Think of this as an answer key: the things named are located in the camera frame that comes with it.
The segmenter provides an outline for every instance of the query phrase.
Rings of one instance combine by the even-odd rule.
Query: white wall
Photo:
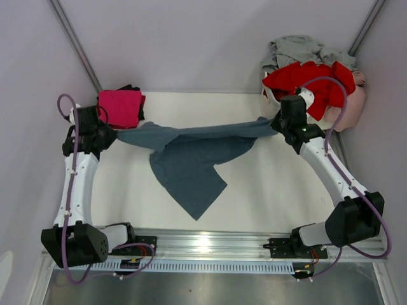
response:
[[[406,11],[405,0],[389,1],[357,54],[368,79],[367,101],[357,128],[343,133],[355,175],[385,198],[394,244],[390,262],[399,287],[407,273]],[[407,301],[407,290],[399,292]]]
[[[0,2],[0,256],[14,254],[1,304],[23,304],[52,225],[64,177],[67,124],[60,93],[80,104],[95,92],[46,0]]]
[[[347,49],[374,0],[62,0],[105,89],[260,91],[268,43],[309,34]]]

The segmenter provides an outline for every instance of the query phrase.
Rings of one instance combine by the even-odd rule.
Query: black bracket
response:
[[[286,143],[300,154],[301,146],[310,139],[325,138],[325,133],[316,124],[307,124],[307,106],[299,95],[287,95],[280,100],[281,109],[275,115],[272,128],[282,133]]]
[[[136,235],[132,225],[129,222],[121,222],[118,224],[123,224],[127,229],[127,242],[129,243],[147,243],[154,248],[154,251],[157,249],[157,236],[141,236]],[[147,247],[128,247],[122,249],[116,249],[111,252],[111,255],[115,256],[151,256],[151,250]]]
[[[41,232],[41,242],[62,268],[62,228],[53,226]],[[67,228],[66,254],[68,267],[104,262],[109,255],[107,237],[89,224],[76,223]]]
[[[384,199],[379,192],[365,193],[380,215],[383,215]],[[361,240],[375,237],[380,232],[381,223],[362,200],[346,197],[339,202],[325,222],[325,230],[332,244],[343,247]]]
[[[92,153],[99,159],[100,152],[109,148],[116,140],[117,131],[99,120],[97,106],[78,108],[78,117],[78,152]],[[62,152],[65,157],[68,157],[74,151],[75,137],[72,136],[74,129],[75,126],[69,128],[65,142],[62,144]]]
[[[270,250],[272,259],[312,259],[312,251],[319,259],[327,259],[328,252],[322,245],[308,247],[300,238],[300,228],[293,229],[289,238],[269,238],[263,248]]]

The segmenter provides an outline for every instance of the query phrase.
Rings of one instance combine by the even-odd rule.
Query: gray cloth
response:
[[[123,130],[118,139],[156,150],[150,165],[160,184],[195,220],[210,207],[227,186],[214,165],[246,153],[258,137],[275,135],[271,120],[177,129],[147,122]]]
[[[264,71],[273,71],[294,62],[315,62],[317,64],[333,65],[340,62],[349,70],[356,71],[356,58],[346,51],[327,48],[325,45],[308,35],[291,35],[280,37],[271,42],[270,54],[261,63]]]

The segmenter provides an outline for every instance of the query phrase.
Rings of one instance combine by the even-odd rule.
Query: red sweater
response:
[[[277,100],[295,94],[295,90],[319,76],[329,76],[337,79],[346,89],[347,95],[355,91],[355,82],[349,69],[341,63],[335,62],[332,67],[317,65],[315,62],[306,62],[301,65],[295,62],[268,75],[263,84],[270,89]],[[343,107],[343,95],[339,86],[328,80],[316,81],[307,86],[315,95],[313,104],[308,108],[308,113],[317,121],[324,116],[328,105]]]

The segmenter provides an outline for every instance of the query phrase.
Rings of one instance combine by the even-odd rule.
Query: pile of clothes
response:
[[[263,61],[266,72],[263,84],[272,92],[275,100],[294,94],[298,87],[320,76],[329,76],[339,81],[347,93],[347,108],[336,126],[337,132],[355,127],[365,101],[362,86],[364,75],[357,70],[356,58],[347,52],[326,47],[307,35],[284,36],[271,43],[271,53]],[[306,86],[315,96],[307,112],[316,121],[324,119],[334,123],[344,99],[340,87],[322,80]]]

